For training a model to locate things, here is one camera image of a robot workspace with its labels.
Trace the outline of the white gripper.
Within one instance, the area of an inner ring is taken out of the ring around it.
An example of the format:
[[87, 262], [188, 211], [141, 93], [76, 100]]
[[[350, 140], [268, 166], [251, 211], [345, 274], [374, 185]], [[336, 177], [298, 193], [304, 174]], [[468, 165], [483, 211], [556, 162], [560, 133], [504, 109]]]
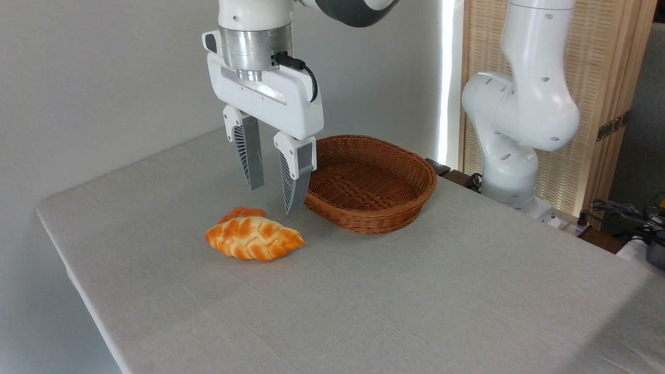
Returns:
[[304, 204], [311, 173], [317, 169], [316, 138], [323, 130], [322, 93], [315, 100], [307, 71], [280, 65], [263, 71], [260, 81], [240, 78], [216, 53], [207, 53], [213, 90], [225, 102], [224, 126], [235, 144], [251, 190], [264, 185], [259, 121], [280, 130], [274, 137], [280, 152], [281, 180], [286, 214]]

